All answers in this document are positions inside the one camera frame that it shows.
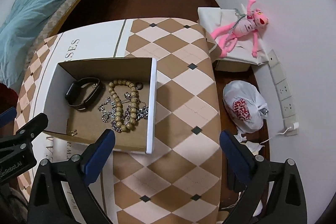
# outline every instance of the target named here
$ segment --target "red logo on bag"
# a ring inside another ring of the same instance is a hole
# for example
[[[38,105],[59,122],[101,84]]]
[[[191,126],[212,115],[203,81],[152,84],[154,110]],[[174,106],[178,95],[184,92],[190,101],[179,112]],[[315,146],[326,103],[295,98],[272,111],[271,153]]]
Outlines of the red logo on bag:
[[[246,106],[246,101],[243,98],[239,101],[234,101],[232,110],[240,120],[246,121],[251,119],[249,109]]]

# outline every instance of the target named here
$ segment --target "black watch strap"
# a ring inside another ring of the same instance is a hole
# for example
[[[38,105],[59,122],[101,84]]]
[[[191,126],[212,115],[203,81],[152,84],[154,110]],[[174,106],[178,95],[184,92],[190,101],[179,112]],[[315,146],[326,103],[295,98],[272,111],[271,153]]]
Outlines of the black watch strap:
[[[75,101],[78,99],[79,94],[82,90],[82,87],[86,84],[95,84],[93,91],[88,95],[86,99],[80,104],[75,104]],[[69,106],[73,107],[76,110],[85,110],[91,104],[95,102],[98,98],[100,92],[103,90],[103,84],[98,78],[87,77],[82,78],[78,81],[74,81],[70,88],[68,89],[65,99],[67,100]]]

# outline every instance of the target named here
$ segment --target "stuffed animal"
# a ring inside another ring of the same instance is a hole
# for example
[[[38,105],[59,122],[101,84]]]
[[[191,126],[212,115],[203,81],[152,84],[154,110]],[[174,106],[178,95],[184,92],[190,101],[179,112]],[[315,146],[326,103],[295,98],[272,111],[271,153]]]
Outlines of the stuffed animal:
[[[228,52],[231,52],[236,46],[238,37],[253,32],[253,49],[252,56],[257,58],[258,56],[258,28],[265,28],[268,24],[268,18],[259,9],[251,11],[251,6],[256,0],[249,0],[247,5],[247,15],[243,15],[238,21],[229,25],[222,26],[214,30],[211,34],[213,39],[216,39],[220,35],[225,34],[219,41],[218,45],[222,49],[220,58],[227,56]]]

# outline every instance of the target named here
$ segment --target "diamond patterned tablecloth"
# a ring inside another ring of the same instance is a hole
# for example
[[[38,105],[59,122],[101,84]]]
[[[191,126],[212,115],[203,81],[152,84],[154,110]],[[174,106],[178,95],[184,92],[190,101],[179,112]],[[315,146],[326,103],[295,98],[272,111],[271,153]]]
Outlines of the diamond patterned tablecloth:
[[[29,120],[35,83],[56,37],[39,45],[28,67],[15,132]],[[195,22],[177,18],[133,21],[125,57],[157,59],[155,149],[152,155],[114,152],[115,224],[216,223],[222,152],[212,61],[220,53]],[[29,197],[28,172],[19,177],[19,184]]]

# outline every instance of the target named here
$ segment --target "blue blanket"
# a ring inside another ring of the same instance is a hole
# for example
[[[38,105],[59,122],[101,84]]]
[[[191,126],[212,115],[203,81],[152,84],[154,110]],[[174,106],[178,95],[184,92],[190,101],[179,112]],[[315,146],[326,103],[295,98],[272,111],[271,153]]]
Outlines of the blue blanket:
[[[65,0],[16,0],[0,28],[0,82],[20,90],[29,48]]]

